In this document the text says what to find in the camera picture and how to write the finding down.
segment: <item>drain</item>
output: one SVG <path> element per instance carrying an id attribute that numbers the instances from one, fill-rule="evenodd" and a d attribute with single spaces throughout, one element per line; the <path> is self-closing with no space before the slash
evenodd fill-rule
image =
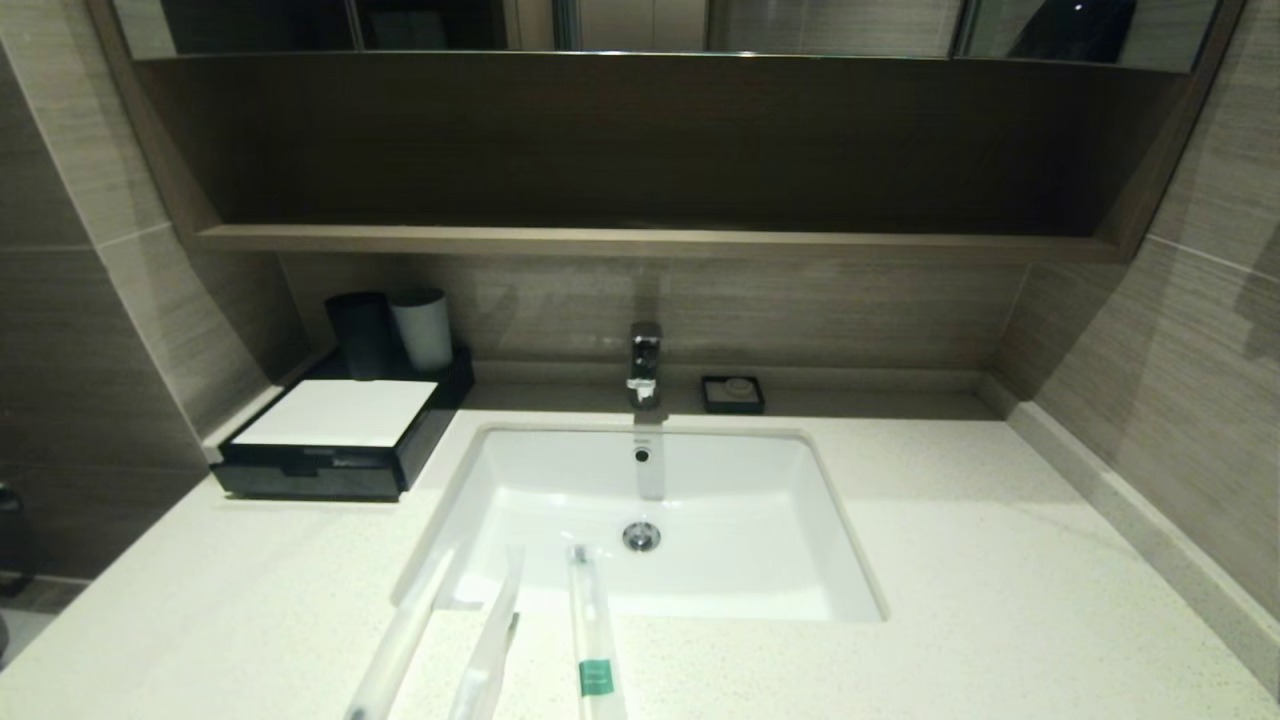
<path id="1" fill-rule="evenodd" d="M 662 533 L 650 523 L 631 523 L 622 529 L 622 544 L 636 552 L 649 552 L 662 542 Z"/>

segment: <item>white cup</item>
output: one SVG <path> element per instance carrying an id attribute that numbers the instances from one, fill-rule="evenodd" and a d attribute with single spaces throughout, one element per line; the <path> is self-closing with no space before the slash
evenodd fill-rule
<path id="1" fill-rule="evenodd" d="M 434 287 L 388 293 L 404 352 L 420 373 L 443 370 L 453 363 L 449 310 L 444 291 Z"/>

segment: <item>white quartz countertop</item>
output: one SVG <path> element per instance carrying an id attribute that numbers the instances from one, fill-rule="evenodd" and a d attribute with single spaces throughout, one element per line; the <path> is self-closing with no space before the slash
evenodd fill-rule
<path id="1" fill-rule="evenodd" d="M 396 505 L 233 501 L 210 477 L 0 673 L 0 717 L 337 719 L 475 432 L 630 421 L 461 411 Z M 634 719 L 1280 717 L 1002 421 L 676 415 L 667 428 L 805 433 L 888 620 L 616 618 Z M 431 618 L 393 717 L 445 716 L 483 619 Z M 498 717 L 576 717 L 575 692 L 568 616 L 522 614 Z"/>

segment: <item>mirror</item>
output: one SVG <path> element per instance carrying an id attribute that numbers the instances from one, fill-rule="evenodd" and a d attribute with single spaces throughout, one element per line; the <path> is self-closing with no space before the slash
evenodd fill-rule
<path id="1" fill-rule="evenodd" d="M 1216 0 L 114 0 L 134 59 L 323 51 L 717 53 L 1188 72 Z"/>
<path id="2" fill-rule="evenodd" d="M 1217 0 L 970 0 L 956 55 L 1190 72 Z"/>

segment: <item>white sink basin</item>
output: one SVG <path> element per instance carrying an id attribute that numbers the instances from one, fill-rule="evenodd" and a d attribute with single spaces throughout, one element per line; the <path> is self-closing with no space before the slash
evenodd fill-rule
<path id="1" fill-rule="evenodd" d="M 799 438 L 489 430 L 460 473 L 435 534 L 458 548 L 436 607 L 492 601 L 506 547 L 522 544 L 518 609 L 568 612 L 566 553 L 584 543 L 617 615 L 883 620 Z M 648 552 L 623 543 L 637 521 L 660 532 Z"/>

